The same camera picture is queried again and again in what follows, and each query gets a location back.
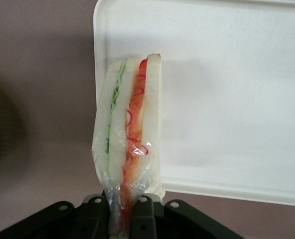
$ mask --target tomato slice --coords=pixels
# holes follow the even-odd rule
[[[127,110],[130,118],[127,123],[127,152],[123,166],[123,183],[120,188],[121,222],[126,226],[131,214],[131,184],[135,180],[142,144],[143,100],[145,94],[148,59],[143,60],[134,83],[132,96]]]

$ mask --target black holder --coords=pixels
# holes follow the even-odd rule
[[[164,206],[143,195],[132,209],[130,239],[244,239],[182,200]],[[78,207],[58,202],[0,232],[0,239],[107,239],[104,195]]]

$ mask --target dark blurry object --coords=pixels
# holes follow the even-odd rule
[[[0,158],[26,137],[20,113],[0,86]]]

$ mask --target white plastic tray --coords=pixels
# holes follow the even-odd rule
[[[161,53],[168,191],[295,205],[295,0],[102,0],[107,65]]]

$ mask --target plastic wrap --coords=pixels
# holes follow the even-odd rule
[[[143,193],[161,198],[159,140],[161,58],[112,63],[100,93],[92,152],[110,205],[110,233],[127,236]]]

